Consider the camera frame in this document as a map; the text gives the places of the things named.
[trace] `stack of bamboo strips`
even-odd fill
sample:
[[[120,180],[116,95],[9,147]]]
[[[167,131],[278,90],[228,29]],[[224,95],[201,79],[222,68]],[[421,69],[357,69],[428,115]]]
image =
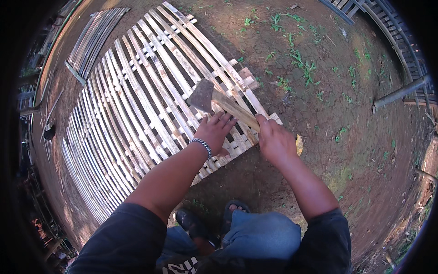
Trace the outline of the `stack of bamboo strips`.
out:
[[[129,10],[128,7],[120,7],[99,11],[88,21],[67,60],[81,78],[88,78],[103,43]]]
[[[114,43],[90,73],[70,115],[63,154],[84,201],[103,222],[155,165],[185,148],[205,114],[186,104],[201,78],[247,111],[268,115],[239,73],[193,25],[164,2],[145,14]],[[215,112],[221,111],[212,105]],[[213,157],[196,175],[200,182],[258,142],[256,131],[239,122],[224,141],[231,159]]]

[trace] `sleeve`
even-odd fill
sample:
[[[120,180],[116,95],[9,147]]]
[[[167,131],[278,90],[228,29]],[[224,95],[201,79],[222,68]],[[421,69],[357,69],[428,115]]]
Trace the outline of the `sleeve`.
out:
[[[309,221],[291,263],[299,273],[351,273],[350,231],[339,208]]]
[[[68,273],[151,273],[166,225],[148,209],[122,203],[94,232]]]

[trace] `hand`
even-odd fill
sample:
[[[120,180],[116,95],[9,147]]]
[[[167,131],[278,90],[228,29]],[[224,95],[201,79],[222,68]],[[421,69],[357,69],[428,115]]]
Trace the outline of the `hand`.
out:
[[[194,138],[204,140],[212,150],[212,156],[221,155],[230,158],[230,153],[222,147],[225,136],[237,123],[237,118],[231,118],[231,114],[220,111],[207,122],[207,116],[202,118]]]
[[[256,114],[255,117],[260,124],[260,134],[258,135],[260,150],[269,162],[280,169],[291,159],[298,158],[295,137],[292,133],[274,120],[266,120],[261,114]]]

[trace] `axe head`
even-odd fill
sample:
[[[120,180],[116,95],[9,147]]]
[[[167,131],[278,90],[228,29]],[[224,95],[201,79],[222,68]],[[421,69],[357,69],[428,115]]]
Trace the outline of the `axe head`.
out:
[[[203,78],[198,82],[187,103],[195,108],[210,113],[212,111],[212,93],[214,84]]]

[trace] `blue jeans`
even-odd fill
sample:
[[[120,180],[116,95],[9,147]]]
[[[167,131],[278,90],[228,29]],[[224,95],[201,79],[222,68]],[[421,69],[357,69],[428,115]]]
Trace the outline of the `blue jeans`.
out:
[[[224,248],[210,256],[288,260],[298,250],[300,243],[300,226],[285,215],[234,210],[231,229],[222,240]],[[198,255],[196,245],[181,226],[167,229],[157,264],[174,255]]]

